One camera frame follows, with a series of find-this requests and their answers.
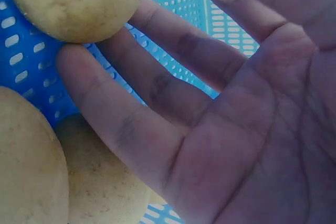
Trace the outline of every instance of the basket hole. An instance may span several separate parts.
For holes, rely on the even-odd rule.
[[[30,33],[30,35],[36,35],[36,34],[40,34],[41,31],[39,29],[37,29],[35,26],[32,26],[29,33]]]
[[[29,89],[28,91],[24,92],[22,96],[27,99],[29,97],[32,97],[34,94],[35,91],[33,89]]]
[[[151,217],[154,217],[154,218],[159,218],[160,217],[160,214],[158,212],[154,212],[154,211],[149,210],[149,209],[147,209],[146,214],[151,216]]]
[[[23,60],[23,53],[20,52],[17,55],[11,57],[11,59],[9,60],[9,64],[11,66],[14,66],[15,64],[18,64],[22,60]]]
[[[60,92],[58,94],[52,95],[49,97],[49,103],[55,103],[63,97],[63,94]]]
[[[157,52],[158,51],[158,47],[157,46],[155,46],[153,49],[152,49],[152,52]]]
[[[41,42],[41,43],[39,43],[39,44],[36,44],[36,45],[34,46],[34,53],[37,53],[37,52],[42,51],[43,49],[45,49],[45,47],[46,47],[46,44],[45,44],[44,42]]]
[[[19,73],[16,77],[15,77],[15,83],[19,83],[24,81],[26,78],[28,77],[28,71],[23,71],[22,73]]]
[[[14,26],[15,23],[16,23],[15,17],[9,17],[9,18],[4,19],[1,22],[1,27],[4,28],[4,29],[6,29],[8,27]]]
[[[167,224],[181,224],[180,222],[178,222],[176,220],[169,219],[169,218],[165,218],[164,222],[166,222]]]
[[[175,213],[173,210],[170,210],[170,211],[169,211],[169,214],[170,214],[171,216],[173,216],[173,217],[176,217],[176,218],[179,218],[179,219],[180,219],[180,217],[177,215],[177,213]]]
[[[45,70],[46,68],[49,68],[52,64],[53,64],[52,61],[41,62],[41,63],[38,65],[38,69],[39,69],[39,70]]]
[[[4,1],[0,2],[0,10],[5,10],[7,9],[7,5]]]
[[[44,82],[43,82],[43,86],[44,86],[45,88],[47,88],[47,87],[49,87],[49,86],[55,84],[56,81],[57,81],[57,77],[54,77],[54,78],[52,78],[52,79],[45,79]]]
[[[142,217],[141,222],[145,223],[145,224],[155,224],[155,222],[153,220],[150,220],[146,217]]]
[[[5,40],[5,47],[12,47],[14,46],[15,44],[17,44],[19,42],[19,36],[16,34],[16,35],[13,35],[13,36],[10,36],[9,38],[7,38]]]
[[[141,45],[142,45],[143,47],[147,47],[147,46],[148,46],[148,41],[145,40],[143,43],[141,43]]]

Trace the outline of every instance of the blue basket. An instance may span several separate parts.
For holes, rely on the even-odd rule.
[[[210,0],[155,0],[214,38],[223,40],[246,55],[258,45]],[[38,31],[16,8],[13,0],[0,0],[0,85],[16,90],[39,108],[54,127],[77,112],[55,68],[55,55],[63,43]],[[182,67],[145,35],[128,25],[138,42],[174,76],[215,97],[217,94]],[[119,84],[132,88],[104,59],[94,44],[86,45]],[[149,206],[141,223],[183,223],[169,206]]]

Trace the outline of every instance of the palm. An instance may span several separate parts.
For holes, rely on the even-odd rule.
[[[214,223],[333,222],[333,117],[310,81],[314,53],[293,25],[265,40],[185,139],[178,209],[211,199]]]
[[[110,149],[188,223],[333,223],[336,62],[326,20],[335,15],[307,0],[263,0],[304,24],[312,42],[257,0],[213,1],[260,43],[252,58],[151,0],[131,24],[220,91],[215,100],[174,78],[126,29],[98,46],[150,109],[81,46],[58,57],[70,94]],[[298,16],[290,4],[320,15]]]

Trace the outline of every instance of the perforated plastic surface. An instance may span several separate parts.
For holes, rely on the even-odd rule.
[[[210,0],[155,0],[193,25],[207,31],[246,55],[258,45],[229,16]],[[0,85],[16,90],[38,107],[52,126],[77,111],[55,68],[55,55],[62,43],[38,31],[16,8],[12,0],[0,0]],[[212,97],[217,94],[165,51],[131,26],[138,42],[174,76],[192,83]],[[112,77],[140,99],[104,59],[95,45],[86,45]],[[182,223],[169,206],[149,206],[142,219],[148,224]]]

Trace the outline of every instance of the potato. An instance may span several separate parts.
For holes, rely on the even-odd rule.
[[[159,204],[159,205],[166,205],[167,202],[156,192],[152,191],[151,198],[149,200],[149,204]]]
[[[56,128],[69,170],[70,224],[136,224],[149,188],[104,145],[80,115]]]
[[[67,224],[68,171],[43,115],[0,88],[0,223]]]
[[[40,30],[72,43],[111,37],[134,14],[140,0],[15,0]]]

